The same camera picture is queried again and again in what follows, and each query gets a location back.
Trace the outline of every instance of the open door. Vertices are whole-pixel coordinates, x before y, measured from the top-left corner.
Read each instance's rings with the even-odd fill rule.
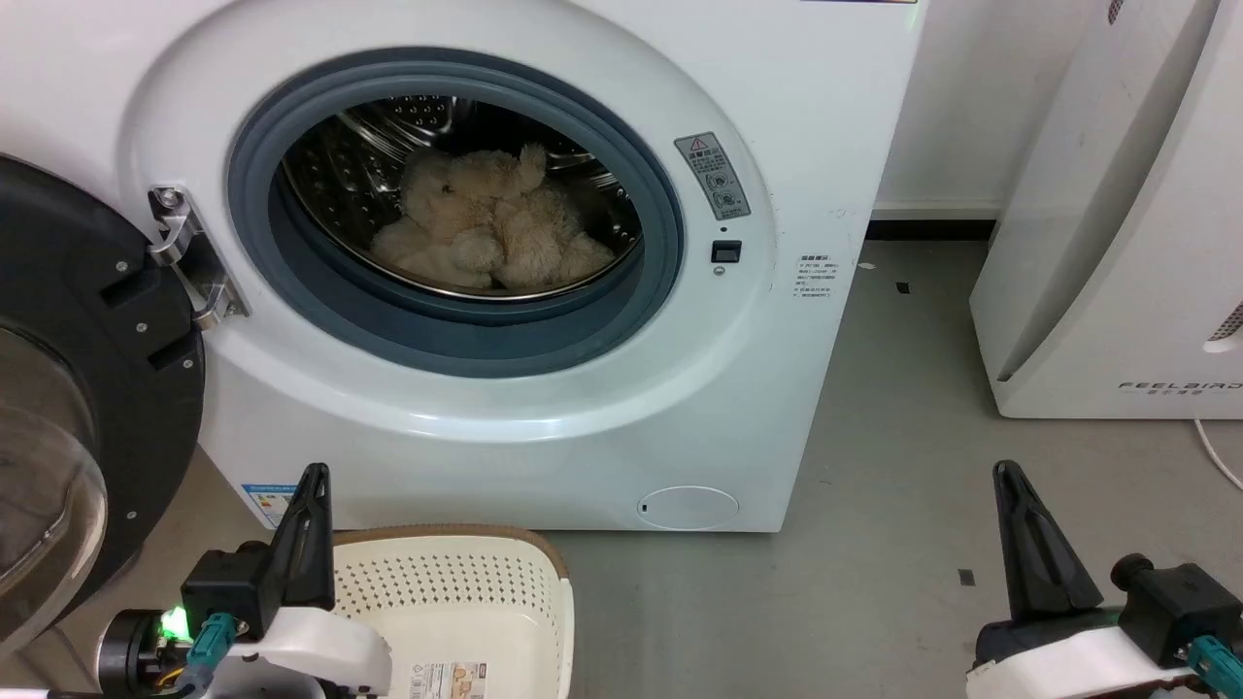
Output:
[[[194,318],[138,229],[0,157],[0,638],[73,609],[168,507],[203,415]]]

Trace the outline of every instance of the teddy bear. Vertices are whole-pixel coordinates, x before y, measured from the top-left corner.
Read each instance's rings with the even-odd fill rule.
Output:
[[[382,228],[372,239],[372,254],[413,275],[471,289],[491,289],[490,272],[503,259],[490,230],[471,229],[450,244],[436,243],[409,216]]]
[[[544,179],[547,154],[515,157],[416,150],[401,179],[403,218],[375,235],[372,252],[433,280],[507,290],[564,284],[599,270],[613,251],[582,230],[574,201]]]
[[[510,290],[567,284],[599,270],[613,251],[583,230],[569,193],[544,179],[547,154],[533,143],[517,158],[481,150],[454,159],[454,192],[495,201],[493,220],[505,262],[492,276]]]
[[[411,154],[401,178],[403,215],[375,234],[370,251],[433,281],[490,289],[505,251],[492,228],[491,206],[454,193],[452,160],[431,148]]]

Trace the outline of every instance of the green led light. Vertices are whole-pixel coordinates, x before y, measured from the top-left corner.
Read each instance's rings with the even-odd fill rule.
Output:
[[[183,607],[173,607],[160,614],[159,632],[160,636],[174,641],[194,642],[194,637],[190,636],[190,619],[185,617],[185,608]]]

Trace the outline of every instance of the perforated basket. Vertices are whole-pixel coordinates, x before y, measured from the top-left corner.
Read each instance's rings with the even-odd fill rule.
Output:
[[[338,534],[334,613],[393,649],[389,697],[566,699],[574,595],[526,530],[429,525]]]

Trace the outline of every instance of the white appliance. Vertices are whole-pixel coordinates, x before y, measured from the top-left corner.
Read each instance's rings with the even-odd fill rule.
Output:
[[[216,276],[195,286],[200,325],[220,321],[199,443],[268,524],[323,461],[338,529],[776,531],[925,7],[7,2],[0,155],[157,249],[179,231],[214,249],[222,269],[204,262]],[[636,211],[636,249],[572,291],[497,302],[343,254],[286,195],[282,158],[343,111],[424,103],[520,114],[593,153]],[[333,153],[321,164],[342,179],[368,164]]]
[[[1243,418],[1243,10],[1100,1],[971,310],[1013,418]]]

